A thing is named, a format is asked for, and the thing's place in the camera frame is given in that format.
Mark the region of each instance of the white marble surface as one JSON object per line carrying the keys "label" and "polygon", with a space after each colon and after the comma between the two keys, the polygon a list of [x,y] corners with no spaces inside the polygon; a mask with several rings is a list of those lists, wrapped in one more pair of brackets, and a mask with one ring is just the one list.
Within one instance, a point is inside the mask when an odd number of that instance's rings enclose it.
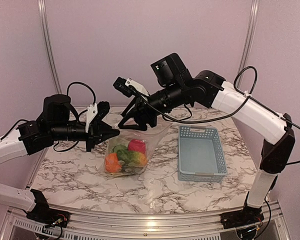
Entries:
{"label": "white marble surface", "polygon": [[[122,110],[113,107],[105,122],[117,124]],[[212,109],[192,111],[196,120],[221,116]],[[172,113],[178,118],[187,115],[182,108]],[[107,176],[103,167],[107,143],[85,152],[82,142],[68,152],[50,148],[32,188],[43,191],[50,204],[92,211],[174,214],[243,206],[256,167],[241,135],[231,118],[201,125],[218,129],[228,169],[221,183],[178,180],[178,125],[173,124],[141,174]]]}

